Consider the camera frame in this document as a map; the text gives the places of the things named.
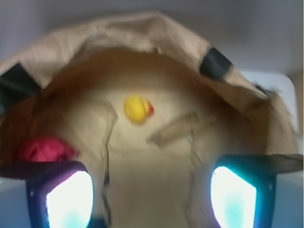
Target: glowing light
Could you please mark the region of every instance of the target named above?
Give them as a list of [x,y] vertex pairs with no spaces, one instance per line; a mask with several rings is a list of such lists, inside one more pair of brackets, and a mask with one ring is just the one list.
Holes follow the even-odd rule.
[[85,228],[93,207],[93,183],[85,171],[78,171],[47,195],[50,228]]
[[252,228],[257,189],[226,167],[218,167],[211,178],[211,203],[222,228]]

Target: yellow rubber duck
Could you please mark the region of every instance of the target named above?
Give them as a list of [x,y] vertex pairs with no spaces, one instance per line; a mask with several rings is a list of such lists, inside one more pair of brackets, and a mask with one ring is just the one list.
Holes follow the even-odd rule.
[[154,113],[154,107],[149,101],[141,99],[139,95],[132,95],[126,98],[123,106],[128,119],[137,124],[143,123],[148,116]]

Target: red cloth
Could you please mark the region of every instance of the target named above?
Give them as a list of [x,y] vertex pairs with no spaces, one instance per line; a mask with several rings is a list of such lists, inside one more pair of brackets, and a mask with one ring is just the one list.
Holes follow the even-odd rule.
[[76,154],[76,150],[63,140],[39,137],[24,142],[16,153],[16,159],[27,162],[57,162],[70,160]]

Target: crumpled paper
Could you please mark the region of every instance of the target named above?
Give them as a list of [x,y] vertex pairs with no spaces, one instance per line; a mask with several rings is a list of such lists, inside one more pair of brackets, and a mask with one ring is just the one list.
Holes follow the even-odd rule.
[[[216,227],[209,199],[216,159],[296,153],[296,146],[278,95],[263,94],[233,65],[223,81],[199,74],[211,48],[158,12],[54,31],[0,64],[2,73],[21,62],[44,88],[5,115],[0,159],[11,159],[25,139],[53,135],[79,151],[92,175],[94,217],[113,227]],[[123,100],[132,93],[155,108],[142,126],[124,116]],[[192,112],[200,121],[191,141],[185,135],[164,148],[147,144]],[[210,116],[214,123],[199,125]]]

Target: white wall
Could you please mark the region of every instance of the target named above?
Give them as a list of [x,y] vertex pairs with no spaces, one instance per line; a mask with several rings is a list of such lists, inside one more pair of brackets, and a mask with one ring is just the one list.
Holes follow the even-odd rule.
[[303,68],[303,0],[0,0],[0,60],[46,32],[112,13],[160,10],[238,68]]

